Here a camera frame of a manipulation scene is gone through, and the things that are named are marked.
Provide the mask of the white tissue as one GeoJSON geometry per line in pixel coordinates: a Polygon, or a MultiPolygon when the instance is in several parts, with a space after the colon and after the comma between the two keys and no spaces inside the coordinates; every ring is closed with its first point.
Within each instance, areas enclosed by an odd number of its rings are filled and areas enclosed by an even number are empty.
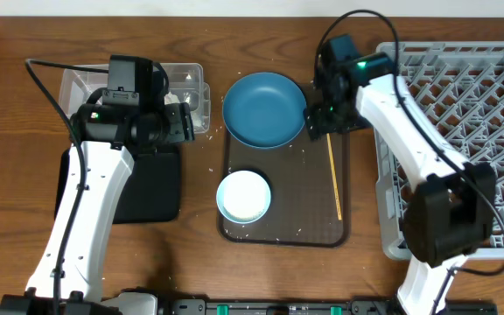
{"type": "Polygon", "coordinates": [[[173,104],[173,103],[180,103],[180,100],[175,94],[168,93],[164,97],[164,104],[168,105],[168,104],[173,104]]]}

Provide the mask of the wooden chopstick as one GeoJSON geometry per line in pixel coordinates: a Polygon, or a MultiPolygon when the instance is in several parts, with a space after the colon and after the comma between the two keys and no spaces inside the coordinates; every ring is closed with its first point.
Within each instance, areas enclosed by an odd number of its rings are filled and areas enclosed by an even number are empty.
{"type": "Polygon", "coordinates": [[[336,173],[335,161],[334,161],[334,155],[333,155],[332,139],[331,139],[330,134],[326,134],[325,137],[326,137],[326,143],[327,143],[329,165],[330,165],[330,169],[331,169],[332,188],[333,188],[333,193],[334,193],[337,218],[339,221],[343,221],[343,215],[342,215],[341,203],[340,203],[340,192],[339,192],[338,180],[337,180],[337,176],[336,176],[337,173],[336,173]]]}

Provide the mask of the dark blue plate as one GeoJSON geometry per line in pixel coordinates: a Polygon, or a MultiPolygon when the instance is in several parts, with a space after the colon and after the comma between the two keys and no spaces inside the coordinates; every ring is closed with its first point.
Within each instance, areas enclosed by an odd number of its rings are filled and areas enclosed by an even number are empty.
{"type": "Polygon", "coordinates": [[[295,81],[279,73],[252,73],[228,91],[222,117],[236,140],[256,149],[291,142],[305,126],[305,95],[295,81]]]}

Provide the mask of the light blue rice bowl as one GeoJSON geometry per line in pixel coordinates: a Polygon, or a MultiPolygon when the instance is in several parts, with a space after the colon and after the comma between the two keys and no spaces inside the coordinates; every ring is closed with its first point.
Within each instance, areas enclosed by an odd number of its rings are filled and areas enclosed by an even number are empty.
{"type": "Polygon", "coordinates": [[[235,171],[220,182],[215,199],[224,219],[247,225],[268,212],[271,190],[268,181],[257,172],[235,171]]]}

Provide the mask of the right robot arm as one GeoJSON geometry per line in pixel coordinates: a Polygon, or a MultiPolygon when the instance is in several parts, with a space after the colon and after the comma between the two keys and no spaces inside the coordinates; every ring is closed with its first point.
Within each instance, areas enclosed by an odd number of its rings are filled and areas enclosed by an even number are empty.
{"type": "Polygon", "coordinates": [[[396,302],[404,314],[434,314],[446,307],[452,276],[492,233],[496,176],[440,135],[395,61],[385,52],[361,56],[347,35],[329,39],[314,66],[322,100],[304,119],[312,140],[372,127],[392,151],[412,191],[400,220],[411,258],[396,302]]]}

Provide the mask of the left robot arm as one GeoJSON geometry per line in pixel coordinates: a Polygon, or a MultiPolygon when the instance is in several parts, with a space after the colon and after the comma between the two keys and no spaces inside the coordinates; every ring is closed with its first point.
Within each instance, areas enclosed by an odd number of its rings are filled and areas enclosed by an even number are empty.
{"type": "Polygon", "coordinates": [[[39,77],[33,80],[69,132],[72,145],[52,232],[22,295],[6,294],[0,314],[160,314],[145,289],[102,297],[102,274],[118,202],[140,154],[194,139],[188,104],[165,103],[167,72],[151,59],[113,55],[105,88],[67,115],[39,77]]]}

